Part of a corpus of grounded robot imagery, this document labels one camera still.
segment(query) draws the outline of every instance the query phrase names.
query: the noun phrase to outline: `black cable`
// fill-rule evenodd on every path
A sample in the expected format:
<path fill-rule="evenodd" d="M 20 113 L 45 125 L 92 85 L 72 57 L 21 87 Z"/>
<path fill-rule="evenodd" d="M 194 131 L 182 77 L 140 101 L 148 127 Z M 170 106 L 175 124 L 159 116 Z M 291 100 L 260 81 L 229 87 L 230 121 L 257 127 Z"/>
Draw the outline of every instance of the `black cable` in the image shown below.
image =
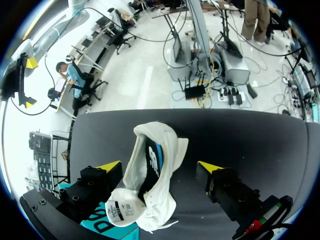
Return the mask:
<path fill-rule="evenodd" d="M 49 71 L 49 69 L 48 69 L 46 59 L 47 59 L 47 55 L 44 56 L 44 65 L 45 65 L 46 70 L 47 70 L 48 73 L 50 74 L 50 77 L 51 77 L 52 82 L 53 82 L 53 89 L 54 89 L 54 88 L 56 87 L 55 80 L 54 80 L 54 78 L 52 77 L 52 75 L 51 75 L 51 73 L 50 73 L 50 71 Z M 14 101 L 12 100 L 12 97 L 11 97 L 10 99 L 11 99 L 11 102 L 12 102 L 12 104 L 15 106 L 16 109 L 18 109 L 21 113 L 23 113 L 23 114 L 25 114 L 25 115 L 28 115 L 28 116 L 36 116 L 36 115 L 42 114 L 43 112 L 45 112 L 45 111 L 50 107 L 51 103 L 53 102 L 53 101 L 51 101 L 44 110 L 42 110 L 42 111 L 40 111 L 40 112 L 38 112 L 38 113 L 27 113 L 27 112 L 22 111 L 22 110 L 14 103 Z"/>

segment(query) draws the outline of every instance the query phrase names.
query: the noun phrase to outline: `white sneaker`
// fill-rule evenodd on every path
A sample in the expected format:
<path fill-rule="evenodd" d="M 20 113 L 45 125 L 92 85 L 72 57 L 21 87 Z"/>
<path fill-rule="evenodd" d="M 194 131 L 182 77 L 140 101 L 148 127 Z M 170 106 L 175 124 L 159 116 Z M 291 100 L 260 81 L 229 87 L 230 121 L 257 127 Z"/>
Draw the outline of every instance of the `white sneaker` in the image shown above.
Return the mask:
<path fill-rule="evenodd" d="M 258 46 L 262 46 L 264 43 L 263 42 L 260 42 L 260 41 L 256 41 L 256 40 L 254 40 L 255 41 L 255 43 L 258 45 Z"/>
<path fill-rule="evenodd" d="M 126 167 L 123 183 L 105 204 L 109 221 L 117 227 L 133 222 L 148 232 L 168 228 L 164 225 L 176 209 L 169 193 L 170 178 L 185 157 L 189 140 L 161 122 L 149 122 L 134 128 L 136 142 Z"/>

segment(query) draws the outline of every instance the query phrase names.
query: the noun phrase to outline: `desk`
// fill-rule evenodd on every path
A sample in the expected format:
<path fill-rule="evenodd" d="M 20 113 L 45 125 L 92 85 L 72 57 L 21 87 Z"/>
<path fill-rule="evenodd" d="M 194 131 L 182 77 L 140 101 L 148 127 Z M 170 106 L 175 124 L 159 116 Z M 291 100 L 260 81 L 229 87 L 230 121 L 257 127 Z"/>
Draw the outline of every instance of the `desk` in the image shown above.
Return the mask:
<path fill-rule="evenodd" d="M 77 49 L 80 49 L 81 52 L 78 53 L 76 49 L 72 49 L 71 52 L 68 54 L 68 56 L 74 57 L 74 62 L 79 66 L 80 70 L 82 72 L 91 72 L 92 68 L 96 68 L 99 71 L 103 71 L 103 68 L 99 66 L 96 62 L 99 61 L 99 59 L 102 57 L 104 52 L 106 50 L 112 49 L 113 47 L 109 47 L 106 45 L 108 42 L 108 37 L 105 35 L 107 31 L 111 31 L 110 29 L 111 22 L 107 23 L 106 26 L 101 30 L 101 32 L 93 39 L 91 44 L 88 47 L 84 47 L 81 45 L 81 43 L 86 39 L 87 37 L 84 36 L 80 39 L 80 41 L 75 45 Z M 63 113 L 65 113 L 68 117 L 71 117 L 72 119 L 76 119 L 76 116 L 71 114 L 73 110 L 71 107 L 63 107 L 63 102 L 72 103 L 73 101 L 73 95 L 68 94 L 69 90 L 71 89 L 70 85 L 66 85 L 64 87 L 64 90 L 62 91 L 59 101 L 54 102 L 51 106 L 56 109 L 56 111 L 61 110 Z"/>
<path fill-rule="evenodd" d="M 289 195 L 291 217 L 305 202 L 319 170 L 320 125 L 257 111 L 228 109 L 122 110 L 78 116 L 72 130 L 71 182 L 80 170 L 116 160 L 125 172 L 136 136 L 136 125 L 160 121 L 189 139 L 181 167 L 170 180 L 177 205 L 172 215 L 179 223 L 153 234 L 140 231 L 140 239 L 232 239 L 238 224 L 230 221 L 219 204 L 212 204 L 205 187 L 195 178 L 197 161 L 232 167 L 264 201 L 270 195 Z"/>
<path fill-rule="evenodd" d="M 91 44 L 90 44 L 88 47 L 86 47 L 86 48 L 82 51 L 81 54 L 77 52 L 77 55 L 75 55 L 75 60 L 74 60 L 75 64 L 78 65 L 78 64 L 82 61 L 83 58 L 88 58 L 87 53 L 88 53 L 88 52 L 90 51 L 90 49 L 95 45 L 95 43 L 100 39 L 100 37 L 103 36 L 107 31 L 108 31 L 108 32 L 111 32 L 111 29 L 110 29 L 111 24 L 112 24 L 111 21 L 108 22 L 108 23 L 106 24 L 106 26 L 101 30 L 101 32 L 93 39 L 93 41 L 91 42 Z M 92 59 L 90 59 L 90 58 L 88 58 L 88 59 L 89 59 L 89 61 L 91 61 L 91 62 L 93 63 L 93 65 L 96 65 L 98 68 L 100 68 L 101 71 L 103 71 L 103 67 L 101 67 L 100 65 L 98 65 L 98 64 L 97 64 L 95 61 L 93 61 Z"/>

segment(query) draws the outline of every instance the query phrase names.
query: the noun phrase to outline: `person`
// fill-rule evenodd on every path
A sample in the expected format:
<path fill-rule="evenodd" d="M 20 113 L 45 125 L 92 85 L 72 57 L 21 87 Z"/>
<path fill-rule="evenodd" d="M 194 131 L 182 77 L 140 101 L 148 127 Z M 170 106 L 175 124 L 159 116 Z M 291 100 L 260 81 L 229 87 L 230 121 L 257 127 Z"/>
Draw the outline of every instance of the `person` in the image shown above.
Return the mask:
<path fill-rule="evenodd" d="M 273 30 L 286 31 L 289 28 L 289 19 L 286 14 L 282 12 L 278 14 L 279 10 L 276 7 L 269 7 L 270 23 L 265 33 L 265 43 L 270 43 L 271 33 Z"/>
<path fill-rule="evenodd" d="M 93 82 L 93 78 L 88 78 L 86 80 L 82 79 L 77 72 L 76 68 L 70 63 L 67 64 L 63 61 L 58 62 L 56 67 L 56 71 L 61 75 L 61 77 L 65 80 L 70 77 L 70 80 L 67 82 L 68 85 L 75 85 L 83 88 L 86 84 L 90 85 Z M 74 110 L 78 110 L 85 106 L 89 102 L 89 98 L 82 100 L 82 90 L 75 88 L 73 91 L 73 102 L 72 108 Z"/>
<path fill-rule="evenodd" d="M 245 0 L 244 4 L 245 11 L 241 35 L 247 41 L 251 40 L 253 36 L 254 40 L 262 45 L 270 22 L 267 0 Z M 256 19 L 258 19 L 258 24 L 255 29 Z"/>

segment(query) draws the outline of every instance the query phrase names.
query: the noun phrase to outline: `laptop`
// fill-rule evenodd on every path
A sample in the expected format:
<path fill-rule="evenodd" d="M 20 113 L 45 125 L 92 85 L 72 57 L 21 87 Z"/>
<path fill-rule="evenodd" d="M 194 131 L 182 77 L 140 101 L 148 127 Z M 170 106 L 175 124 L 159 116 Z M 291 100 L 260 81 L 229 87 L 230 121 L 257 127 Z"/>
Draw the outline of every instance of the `laptop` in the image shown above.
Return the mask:
<path fill-rule="evenodd" d="M 54 90 L 61 93 L 64 90 L 66 84 L 66 80 L 64 80 L 62 77 L 59 77 L 58 81 L 55 84 Z"/>

